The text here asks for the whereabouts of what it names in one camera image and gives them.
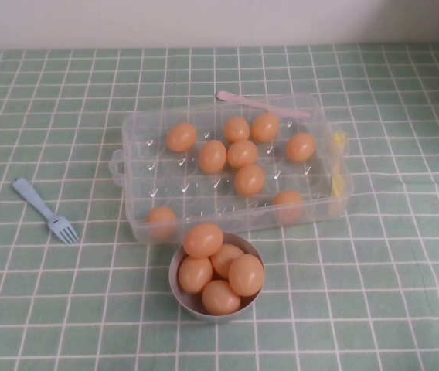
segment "egg holder slot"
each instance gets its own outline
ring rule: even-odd
[[[281,220],[280,211],[301,206],[273,206],[274,196],[285,189],[296,190],[304,198],[302,216],[295,223],[333,218],[343,212],[353,188],[342,151],[346,136],[330,129],[321,108],[308,95],[266,100],[271,106],[303,109],[311,116],[280,117],[277,138],[257,143],[257,164],[264,170],[266,182],[257,195],[248,198],[237,195],[233,186],[235,170],[228,165],[215,175],[204,173],[198,165],[199,149],[211,139],[226,143],[223,125],[228,118],[240,115],[251,123],[264,110],[218,102],[137,112],[125,119],[124,149],[114,153],[110,169],[115,182],[124,186],[126,216],[138,240],[161,242],[148,235],[149,228],[161,224],[145,223],[147,212],[155,206],[168,206],[177,216],[173,222],[177,233],[167,242],[178,241],[197,223],[216,223],[233,233],[291,224]],[[186,153],[173,153],[166,148],[165,139],[169,128],[181,121],[195,125],[197,142]],[[302,164],[291,162],[285,155],[288,139],[298,132],[309,132],[318,145],[313,157]],[[125,174],[117,170],[118,162],[124,162]]]

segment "egg tray handle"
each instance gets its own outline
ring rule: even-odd
[[[108,168],[110,168],[111,176],[113,176],[113,181],[120,187],[124,186],[124,174],[118,171],[118,164],[124,161],[124,151],[118,149],[113,152],[111,156]]]

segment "brown egg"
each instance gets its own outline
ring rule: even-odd
[[[183,248],[191,257],[210,257],[223,245],[223,231],[216,224],[201,223],[185,235]]]
[[[252,165],[257,159],[257,147],[251,141],[236,141],[228,148],[226,159],[232,168]]]
[[[173,152],[188,151],[196,142],[197,131],[189,122],[175,125],[166,137],[166,145]]]
[[[263,264],[254,255],[240,255],[230,265],[228,281],[238,295],[254,295],[264,283]]]
[[[208,141],[199,152],[199,166],[208,174],[214,174],[221,170],[225,162],[226,147],[220,141]]]
[[[289,205],[294,203],[301,203],[302,195],[297,191],[287,189],[279,192],[273,200],[273,205]],[[303,206],[292,206],[290,209],[276,210],[277,218],[283,223],[294,223],[300,219],[302,215]]]
[[[264,186],[264,172],[258,165],[247,165],[235,175],[235,189],[242,196],[252,196]]]
[[[190,294],[197,294],[213,278],[213,267],[207,257],[186,257],[179,268],[179,282]]]
[[[211,256],[211,264],[221,277],[228,279],[228,270],[232,261],[243,255],[243,251],[234,245],[224,243],[217,252]]]
[[[315,152],[315,139],[309,133],[298,133],[287,143],[287,156],[295,162],[304,162],[310,159]]]
[[[172,223],[175,220],[175,213],[166,206],[155,207],[145,218],[146,223],[169,222],[164,226],[148,226],[149,234],[157,240],[164,240],[175,232],[175,223]]]
[[[250,134],[249,124],[243,117],[231,117],[225,124],[224,133],[229,143],[245,141],[249,138]]]
[[[252,123],[252,136],[256,141],[270,141],[276,137],[280,121],[276,114],[266,112],[256,117]]]
[[[230,315],[240,309],[240,297],[228,282],[209,282],[202,292],[202,303],[210,315]]]

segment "bowl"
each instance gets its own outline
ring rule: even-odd
[[[232,245],[240,248],[244,253],[254,255],[257,259],[259,259],[260,263],[263,264],[263,260],[260,258],[259,253],[256,248],[252,246],[247,240],[242,237],[238,237],[231,233],[223,233],[223,243],[230,243]],[[233,319],[239,318],[244,313],[248,312],[252,308],[252,303],[259,296],[260,290],[248,297],[241,298],[241,309],[232,313],[230,315],[208,315],[206,314],[206,310],[204,305],[202,304],[201,294],[190,294],[186,291],[183,291],[180,287],[179,283],[179,267],[183,260],[187,257],[187,253],[181,246],[175,255],[173,255],[172,262],[170,263],[170,270],[168,273],[168,279],[170,281],[170,287],[172,288],[172,292],[175,295],[176,300],[184,307],[191,315],[196,317],[202,322],[207,323],[226,323]],[[213,280],[219,279],[219,276],[216,276],[216,273],[213,274]]]

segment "fork handle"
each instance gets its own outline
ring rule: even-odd
[[[41,199],[36,190],[32,187],[31,183],[25,178],[18,178],[13,183],[13,188],[19,193],[28,203],[39,211],[47,220],[50,220],[55,214],[49,209],[49,207]]]

